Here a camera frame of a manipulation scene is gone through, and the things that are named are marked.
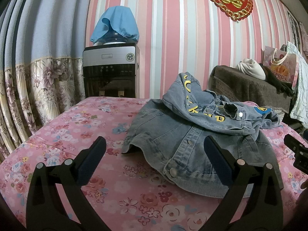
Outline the person's right hand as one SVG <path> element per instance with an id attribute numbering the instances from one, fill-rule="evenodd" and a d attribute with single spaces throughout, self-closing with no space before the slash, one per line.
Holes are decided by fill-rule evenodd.
<path id="1" fill-rule="evenodd" d="M 303 190 L 301 192 L 301 194 L 299 195 L 297 201 L 296 201 L 296 206 L 298 209 L 303 210 L 303 209 L 307 209 L 307 205 L 308 205 L 308 180 L 306 180 L 305 182 L 303 182 L 301 184 L 301 189 Z"/>

